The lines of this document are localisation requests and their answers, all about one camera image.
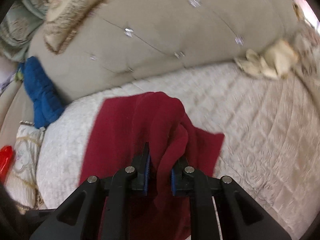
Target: blue cloth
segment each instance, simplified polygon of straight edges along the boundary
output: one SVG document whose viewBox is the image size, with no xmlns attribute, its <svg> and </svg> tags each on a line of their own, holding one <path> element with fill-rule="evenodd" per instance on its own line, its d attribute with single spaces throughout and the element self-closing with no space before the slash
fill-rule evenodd
<svg viewBox="0 0 320 240">
<path fill-rule="evenodd" d="M 36 128 L 47 127 L 56 121 L 64 107 L 55 91 L 52 81 L 44 72 L 36 57 L 30 57 L 20 64 L 24 87 L 33 101 L 34 123 Z"/>
</svg>

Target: red plastic object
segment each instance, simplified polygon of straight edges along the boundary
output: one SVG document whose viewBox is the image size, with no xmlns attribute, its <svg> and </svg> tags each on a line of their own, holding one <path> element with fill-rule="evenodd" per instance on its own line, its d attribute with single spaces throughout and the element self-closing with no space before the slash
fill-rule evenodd
<svg viewBox="0 0 320 240">
<path fill-rule="evenodd" d="M 3 146 L 0 150 L 0 181 L 4 183 L 5 176 L 10 167 L 13 158 L 13 149 L 11 146 Z"/>
</svg>

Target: maroon fabric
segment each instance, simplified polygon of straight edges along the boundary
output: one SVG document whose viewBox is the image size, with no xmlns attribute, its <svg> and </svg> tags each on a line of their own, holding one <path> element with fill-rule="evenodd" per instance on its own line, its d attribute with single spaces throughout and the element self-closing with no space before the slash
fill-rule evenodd
<svg viewBox="0 0 320 240">
<path fill-rule="evenodd" d="M 130 200 L 131 240 L 185 240 L 189 201 L 172 196 L 171 169 L 185 155 L 189 165 L 212 176 L 223 138 L 194 127 L 182 103 L 162 92 L 107 99 L 91 132 L 80 183 L 91 175 L 113 176 L 149 142 L 148 197 Z"/>
</svg>

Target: diamond quilt pattern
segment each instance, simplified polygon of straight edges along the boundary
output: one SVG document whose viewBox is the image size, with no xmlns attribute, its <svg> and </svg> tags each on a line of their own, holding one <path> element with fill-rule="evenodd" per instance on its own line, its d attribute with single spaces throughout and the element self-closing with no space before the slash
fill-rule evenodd
<svg viewBox="0 0 320 240">
<path fill-rule="evenodd" d="M 86 142 L 104 99 L 163 91 L 193 124 L 226 136 L 214 176 L 231 176 L 293 239 L 320 210 L 320 120 L 299 79 L 255 80 L 232 64 L 134 81 L 70 104 L 46 131 L 37 183 L 48 208 L 76 189 Z"/>
</svg>

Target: mattress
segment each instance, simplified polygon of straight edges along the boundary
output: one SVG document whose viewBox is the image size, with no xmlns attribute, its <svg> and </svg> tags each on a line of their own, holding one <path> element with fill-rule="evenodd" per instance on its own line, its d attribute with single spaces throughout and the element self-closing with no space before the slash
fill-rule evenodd
<svg viewBox="0 0 320 240">
<path fill-rule="evenodd" d="M 257 80 L 233 63 L 134 81 L 71 103 L 48 127 L 39 156 L 36 179 L 48 208 L 76 189 L 103 100 L 147 91 L 180 99 L 196 127 L 223 132 L 213 175 L 231 176 L 292 239 L 300 238 L 320 210 L 318 111 L 293 74 Z"/>
</svg>

